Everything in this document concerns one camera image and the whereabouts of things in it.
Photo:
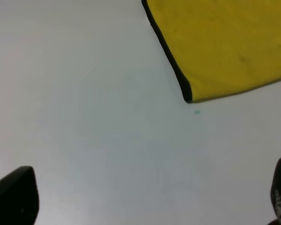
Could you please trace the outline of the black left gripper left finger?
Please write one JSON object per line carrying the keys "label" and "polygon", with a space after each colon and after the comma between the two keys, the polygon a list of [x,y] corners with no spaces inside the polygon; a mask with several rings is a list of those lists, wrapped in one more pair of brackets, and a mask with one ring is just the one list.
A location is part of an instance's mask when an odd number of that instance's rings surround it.
{"label": "black left gripper left finger", "polygon": [[0,179],[0,225],[33,225],[39,194],[32,166],[20,166]]}

